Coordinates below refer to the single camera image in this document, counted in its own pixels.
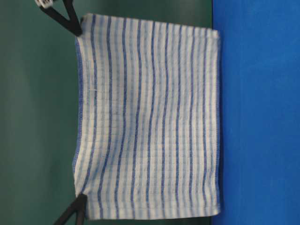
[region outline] striped towel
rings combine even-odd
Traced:
[[[218,214],[218,32],[93,14],[82,29],[73,172],[87,218]]]

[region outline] blue background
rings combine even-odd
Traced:
[[[300,1],[214,0],[222,37],[222,212],[213,225],[300,222]]]

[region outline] dish towel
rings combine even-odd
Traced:
[[[87,218],[218,214],[218,32],[93,14],[82,30],[73,172]]]

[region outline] blue stripe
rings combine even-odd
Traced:
[[[151,127],[152,117],[154,111],[154,100],[155,100],[155,65],[154,65],[154,35],[155,35],[155,22],[152,24],[152,37],[151,37],[151,57],[152,57],[152,72],[153,72],[153,83],[152,83],[152,103],[151,112],[149,118],[149,131],[148,131],[148,163],[147,163],[147,186],[146,186],[146,203],[147,203],[147,216],[150,216],[150,205],[149,205],[149,186],[150,186],[150,147],[151,147]]]
[[[142,88],[142,62],[141,62],[141,20],[139,20],[137,28],[137,53],[139,58],[139,90],[137,99],[137,109],[135,115],[135,143],[133,147],[133,165],[132,165],[132,179],[131,179],[131,193],[130,201],[132,208],[132,216],[135,218],[135,203],[133,201],[134,190],[135,190],[135,161],[136,161],[136,146],[137,146],[137,136],[139,130],[139,115],[140,115],[140,105],[141,105],[141,88]]]
[[[169,74],[168,74],[168,35],[169,35],[169,23],[166,25],[165,34],[165,106],[163,115],[163,133],[162,133],[162,165],[161,165],[161,203],[163,208],[163,217],[165,218],[165,198],[164,198],[164,188],[165,188],[165,115],[167,113],[168,105],[168,92],[169,92]]]
[[[202,92],[202,121],[203,121],[203,157],[204,157],[204,172],[203,172],[203,181],[202,181],[202,192],[203,192],[203,201],[204,201],[204,214],[207,215],[206,211],[206,193],[205,193],[205,181],[206,181],[206,167],[207,167],[207,162],[206,162],[206,132],[205,132],[205,63],[206,63],[206,44],[207,44],[207,29],[205,29],[205,34],[204,34],[204,58],[203,58],[203,92]]]
[[[92,164],[93,160],[93,155],[95,151],[95,140],[96,140],[96,135],[97,135],[97,62],[96,62],[96,51],[95,51],[95,40],[94,40],[94,29],[95,29],[95,22],[96,22],[96,16],[93,15],[93,20],[92,20],[92,27],[90,31],[90,40],[91,40],[91,46],[92,46],[92,53],[93,53],[93,62],[94,62],[94,130],[93,130],[93,143],[90,151],[90,159],[89,159],[89,165],[88,165],[88,170],[87,174],[85,176],[85,180],[83,183],[83,187],[81,189],[81,193],[84,192],[85,187],[88,183],[89,177],[90,177],[90,167]]]
[[[99,21],[99,26],[102,27],[104,23],[104,16],[100,16],[100,21]],[[105,107],[104,107],[104,98],[105,98],[105,60],[104,60],[104,53],[103,53],[103,29],[99,29],[99,50],[100,50],[100,62],[101,62],[101,74],[102,76],[102,82],[101,82],[101,121],[105,120]],[[104,136],[104,126],[101,126],[101,131],[100,131],[100,138],[99,138],[99,156],[98,158],[102,158],[102,147],[103,147],[103,136]],[[97,164],[96,168],[93,171],[92,179],[91,179],[91,188],[92,188],[92,193],[97,193],[97,191],[94,191],[94,188],[97,188],[95,185],[96,176],[98,175],[98,172],[101,168],[100,164]],[[95,209],[94,209],[94,204],[91,204],[90,206],[90,214],[95,215]]]
[[[112,172],[113,172],[113,165],[115,165],[114,163],[114,159],[115,159],[115,155],[117,153],[118,150],[118,144],[119,144],[119,129],[120,129],[120,117],[119,115],[119,109],[120,109],[120,59],[119,59],[119,45],[118,45],[118,30],[119,30],[119,18],[116,18],[115,21],[115,28],[114,28],[114,48],[115,48],[115,57],[116,57],[116,89],[117,89],[117,99],[116,99],[116,108],[115,108],[115,113],[117,114],[117,116],[115,117],[116,120],[116,136],[115,136],[115,143],[114,143],[114,148],[113,148],[113,152],[112,152],[112,156],[111,156],[111,164],[110,164],[110,170],[109,170],[109,175],[108,175],[108,182],[107,182],[107,190],[106,190],[106,202],[108,204],[107,206],[107,217],[110,218],[111,217],[111,195],[110,195],[110,191],[111,191],[111,181],[112,181]]]
[[[158,28],[158,38],[157,38],[157,62],[161,62],[161,31],[162,23],[159,24]],[[154,182],[153,182],[153,192],[155,193],[154,197],[154,203],[156,206],[158,206],[158,121],[159,121],[159,115],[160,115],[160,105],[162,102],[162,89],[163,89],[163,83],[162,83],[162,72],[161,72],[161,66],[158,66],[158,74],[159,74],[159,81],[158,81],[158,88],[159,88],[159,93],[158,93],[158,100],[157,100],[157,116],[156,116],[156,122],[155,122],[155,156],[154,156]],[[158,209],[157,207],[155,208],[156,212],[156,217],[158,217]]]
[[[107,160],[110,153],[111,148],[111,140],[112,140],[112,84],[113,84],[113,78],[112,78],[112,53],[111,53],[111,47],[110,47],[110,28],[111,28],[111,17],[108,17],[108,23],[107,23],[107,34],[106,34],[106,41],[107,41],[107,52],[108,52],[108,61],[109,61],[109,130],[108,130],[108,145],[107,145],[107,152],[105,156],[104,165],[101,171],[100,176],[100,183],[99,183],[99,189],[98,189],[98,202],[99,202],[99,208],[100,208],[100,218],[103,218],[103,208],[102,208],[102,202],[101,202],[101,191],[102,191],[102,185],[103,185],[103,176],[107,165]]]
[[[198,32],[199,37],[201,37],[201,30],[199,30]],[[196,121],[197,121],[197,126],[196,126],[196,148],[197,148],[197,175],[196,175],[196,200],[197,200],[197,208],[200,208],[200,204],[199,204],[199,177],[200,177],[200,147],[199,147],[199,139],[198,137],[200,137],[199,135],[199,102],[200,102],[200,76],[199,76],[199,62],[200,62],[200,46],[201,43],[198,44],[198,48],[197,48],[197,113],[196,113]]]
[[[218,172],[219,172],[219,158],[220,158],[220,54],[221,54],[220,39],[217,40],[217,102],[216,102],[216,118],[217,118],[217,155],[216,155],[216,171],[215,171],[215,185],[217,193],[217,206],[220,207]]]
[[[126,164],[125,164],[125,173],[124,173],[124,185],[123,185],[123,196],[122,201],[124,203],[124,210],[125,214],[128,215],[128,209],[129,206],[127,206],[127,200],[128,194],[126,193],[128,190],[127,181],[128,181],[128,159],[129,159],[129,153],[131,152],[131,140],[132,140],[132,132],[133,132],[133,126],[134,126],[134,120],[133,120],[133,111],[134,111],[134,92],[135,92],[135,65],[134,65],[134,48],[133,48],[133,19],[130,19],[130,36],[129,36],[129,49],[130,49],[130,61],[131,61],[131,92],[130,92],[130,127],[129,127],[129,135],[128,135],[128,142],[127,142],[127,151],[126,151]]]
[[[118,169],[116,177],[116,187],[114,190],[114,202],[116,205],[116,217],[119,218],[119,202],[118,202],[118,190],[119,190],[119,179],[120,179],[120,167],[123,154],[123,147],[126,135],[126,103],[127,103],[127,57],[126,57],[126,47],[125,47],[125,32],[126,32],[126,18],[123,21],[123,33],[122,33],[122,47],[123,47],[123,60],[124,60],[124,99],[123,99],[123,135],[119,153]]]
[[[175,198],[177,204],[177,217],[180,217],[179,201],[178,201],[178,180],[179,180],[179,116],[180,116],[180,86],[181,86],[181,72],[180,72],[180,52],[181,52],[181,30],[179,28],[179,42],[178,42],[178,102],[177,102],[177,116],[176,116],[176,185],[175,185]]]
[[[87,21],[85,21],[83,23],[83,27],[85,29],[85,26],[87,26],[89,23],[87,23]],[[88,47],[87,45],[87,41],[84,40],[83,42],[83,48],[84,48],[84,55],[85,55],[85,61],[89,61],[88,59]],[[89,133],[90,133],[90,64],[89,63],[85,63],[86,64],[86,75],[87,75],[87,103],[86,103],[86,126],[85,126],[85,130],[86,130],[86,134],[85,134],[85,139],[84,139],[84,147],[83,147],[83,152],[81,153],[82,158],[80,160],[79,163],[79,172],[77,175],[77,179],[76,179],[76,183],[75,183],[75,187],[79,187],[80,182],[82,181],[81,179],[81,175],[82,175],[82,167],[83,167],[83,162],[85,162],[85,157],[86,157],[86,151],[87,151],[87,145],[88,145],[88,137],[89,137]]]
[[[74,159],[72,162],[73,174],[75,174],[75,167],[78,159],[79,149],[81,146],[82,137],[82,125],[83,125],[83,60],[81,56],[80,46],[78,38],[75,40],[76,46],[76,56],[77,56],[77,66],[78,66],[78,84],[79,84],[79,106],[78,106],[78,135],[77,144]]]
[[[139,217],[144,217],[143,215],[143,202],[144,200],[142,199],[142,195],[141,195],[141,191],[142,191],[142,180],[143,180],[143,167],[146,166],[143,164],[143,153],[144,153],[144,136],[145,136],[145,124],[146,124],[146,114],[148,114],[147,111],[147,106],[148,106],[148,90],[149,90],[149,86],[148,86],[148,82],[149,82],[149,68],[148,68],[148,23],[145,22],[144,23],[144,53],[145,53],[145,70],[146,70],[146,81],[145,81],[145,105],[144,105],[144,113],[142,116],[142,137],[141,137],[141,161],[140,161],[140,183],[139,183],[139,190],[138,190],[138,194],[139,194]]]
[[[171,169],[173,165],[173,159],[172,159],[172,152],[173,152],[173,106],[174,106],[174,92],[175,92],[175,76],[174,76],[174,40],[175,40],[175,25],[172,25],[172,48],[171,48],[171,71],[172,71],[172,96],[171,96],[171,109],[170,111],[170,117],[169,117],[169,188],[168,188],[168,194],[169,199],[172,199],[172,180],[173,180],[173,169]],[[172,211],[172,201],[169,201],[169,213],[170,217],[173,217],[173,211]]]
[[[193,28],[193,41],[191,51],[191,105],[189,109],[189,202],[191,214],[194,216],[193,199],[192,199],[192,184],[193,184],[193,104],[194,104],[194,46],[195,46],[195,27]]]

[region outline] blue and white striped cloth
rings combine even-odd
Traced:
[[[218,214],[218,32],[93,14],[82,29],[73,172],[87,217]]]

